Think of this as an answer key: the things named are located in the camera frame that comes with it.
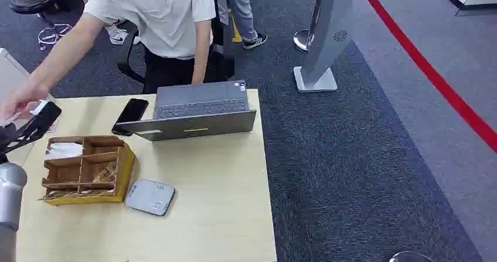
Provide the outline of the person's right hand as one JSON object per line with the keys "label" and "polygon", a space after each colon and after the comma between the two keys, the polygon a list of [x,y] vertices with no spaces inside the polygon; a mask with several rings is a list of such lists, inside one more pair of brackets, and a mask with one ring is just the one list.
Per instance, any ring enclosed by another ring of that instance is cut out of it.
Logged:
{"label": "person's right hand", "polygon": [[27,113],[32,108],[30,104],[45,99],[48,92],[49,89],[42,84],[25,83],[18,87],[7,101],[1,104],[1,126]]}

